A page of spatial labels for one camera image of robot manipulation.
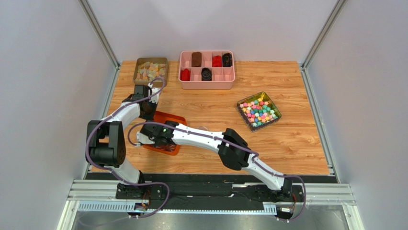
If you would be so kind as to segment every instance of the white wall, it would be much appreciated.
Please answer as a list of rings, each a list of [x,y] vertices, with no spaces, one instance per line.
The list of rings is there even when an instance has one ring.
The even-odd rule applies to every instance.
[[[234,52],[236,60],[302,62],[336,0],[90,0],[117,58],[183,50]]]
[[[367,230],[407,229],[408,1],[350,0],[309,68]]]
[[[0,229],[57,227],[114,69],[80,4],[0,4]]]

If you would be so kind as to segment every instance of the orange tray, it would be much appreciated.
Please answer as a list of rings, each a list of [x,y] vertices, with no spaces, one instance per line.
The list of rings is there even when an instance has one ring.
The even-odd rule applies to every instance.
[[[154,122],[159,122],[164,124],[166,121],[175,121],[183,125],[187,125],[186,119],[181,116],[176,116],[173,114],[167,114],[164,112],[156,111],[153,117]],[[143,145],[144,148],[148,150],[153,150],[157,152],[161,152],[164,154],[168,154],[171,156],[177,155],[180,150],[180,145],[166,145],[166,146],[158,146],[157,148],[153,147],[153,145]]]

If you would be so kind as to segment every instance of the pink storage box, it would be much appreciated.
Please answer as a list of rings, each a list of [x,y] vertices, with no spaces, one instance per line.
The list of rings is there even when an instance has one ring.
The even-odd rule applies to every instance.
[[[191,67],[191,54],[201,52],[201,67]],[[213,57],[223,56],[230,53],[232,56],[231,67],[213,67]],[[229,50],[218,51],[183,51],[180,54],[179,81],[185,90],[229,90],[235,81],[234,54]],[[201,81],[201,70],[209,68],[212,73],[212,81]],[[180,79],[181,71],[188,69],[191,72],[190,81]]]

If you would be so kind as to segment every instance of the wooden table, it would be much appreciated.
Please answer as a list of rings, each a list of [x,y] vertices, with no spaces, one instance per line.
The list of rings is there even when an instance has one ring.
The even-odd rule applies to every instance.
[[[157,110],[183,116],[193,128],[211,131],[236,130],[260,159],[287,174],[328,174],[306,90],[296,62],[236,62],[236,81],[231,90],[183,90],[178,62],[169,62],[169,81],[160,95]],[[133,93],[136,61],[124,61],[113,92],[109,114]],[[235,109],[237,101],[265,91],[282,118],[251,133]],[[125,130],[143,120],[137,119]],[[136,142],[135,128],[132,140]],[[226,168],[219,156],[206,149],[181,146],[177,156],[134,147],[126,140],[128,160],[144,173],[245,173]]]

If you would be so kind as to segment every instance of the gray floor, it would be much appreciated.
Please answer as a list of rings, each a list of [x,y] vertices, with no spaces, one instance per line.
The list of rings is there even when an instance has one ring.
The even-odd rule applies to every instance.
[[[102,224],[125,217],[117,212],[80,212],[86,224]],[[90,229],[74,223],[74,230]],[[275,217],[257,215],[156,214],[146,219],[125,219],[99,230],[348,230],[342,206],[309,206],[302,216],[282,223]]]

